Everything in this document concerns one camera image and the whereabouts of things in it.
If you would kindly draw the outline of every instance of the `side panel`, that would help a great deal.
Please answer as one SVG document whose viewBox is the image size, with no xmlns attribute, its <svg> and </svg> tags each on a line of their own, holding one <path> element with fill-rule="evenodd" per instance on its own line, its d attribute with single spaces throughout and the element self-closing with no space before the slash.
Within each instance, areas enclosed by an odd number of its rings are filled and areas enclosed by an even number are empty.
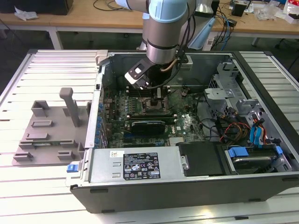
<svg viewBox="0 0 299 224">
<path fill-rule="evenodd" d="M 71 186 L 90 213 L 165 209 L 222 203 L 265 201 L 299 184 L 298 176 L 138 184 L 101 188 Z"/>
</svg>

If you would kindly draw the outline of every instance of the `white paper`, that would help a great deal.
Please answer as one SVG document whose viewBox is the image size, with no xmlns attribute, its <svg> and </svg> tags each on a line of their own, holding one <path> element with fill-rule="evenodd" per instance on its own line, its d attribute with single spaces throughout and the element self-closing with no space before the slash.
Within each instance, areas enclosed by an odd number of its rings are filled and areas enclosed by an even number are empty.
<svg viewBox="0 0 299 224">
<path fill-rule="evenodd" d="M 22 10 L 17 9 L 16 7 L 14 7 L 15 9 L 15 16 L 20 18 L 21 20 L 27 21 L 27 20 L 32 20 L 32 19 L 37 19 L 38 16 L 36 14 L 36 12 L 25 12 Z"/>
<path fill-rule="evenodd" d="M 275 17 L 278 17 L 278 18 L 281 18 L 281 19 L 285 19 L 285 17 L 286 17 L 286 14 L 283 12 L 283 10 L 281 10 L 281 9 L 279 9 L 276 13 L 275 13 L 275 15 L 274 15 Z"/>
</svg>

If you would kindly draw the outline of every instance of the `motherboard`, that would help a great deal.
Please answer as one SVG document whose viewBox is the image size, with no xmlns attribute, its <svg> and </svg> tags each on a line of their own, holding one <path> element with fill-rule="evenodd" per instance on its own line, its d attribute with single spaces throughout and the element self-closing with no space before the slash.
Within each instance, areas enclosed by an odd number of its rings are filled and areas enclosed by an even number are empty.
<svg viewBox="0 0 299 224">
<path fill-rule="evenodd" d="M 147 90 L 105 89 L 107 148 L 175 146 L 205 139 L 194 111 L 194 95 L 183 88 L 159 91 L 161 95 L 153 99 Z M 95 146 L 101 148 L 97 141 Z"/>
</svg>

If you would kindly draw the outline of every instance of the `sticker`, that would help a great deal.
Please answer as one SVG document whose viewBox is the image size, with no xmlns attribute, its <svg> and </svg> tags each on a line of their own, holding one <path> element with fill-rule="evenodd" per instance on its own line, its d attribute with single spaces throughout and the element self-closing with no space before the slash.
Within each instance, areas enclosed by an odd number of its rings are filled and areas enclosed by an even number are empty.
<svg viewBox="0 0 299 224">
<path fill-rule="evenodd" d="M 123 154 L 126 181 L 161 178 L 158 153 Z"/>
<path fill-rule="evenodd" d="M 110 157 L 123 157 L 125 151 L 110 151 Z"/>
</svg>

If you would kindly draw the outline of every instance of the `blue cable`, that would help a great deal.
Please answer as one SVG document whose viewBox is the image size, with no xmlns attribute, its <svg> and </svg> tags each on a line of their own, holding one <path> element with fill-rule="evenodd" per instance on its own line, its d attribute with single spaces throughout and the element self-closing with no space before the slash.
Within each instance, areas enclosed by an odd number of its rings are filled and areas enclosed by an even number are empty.
<svg viewBox="0 0 299 224">
<path fill-rule="evenodd" d="M 225 41 L 224 41 L 224 44 L 223 44 L 223 46 L 221 47 L 220 51 L 223 51 L 223 49 L 225 48 L 226 44 L 228 43 L 229 34 L 230 34 L 228 20 L 227 20 L 226 17 L 223 17 L 223 19 L 225 19 L 226 24 L 227 24 L 228 35 L 226 36 Z"/>
</svg>

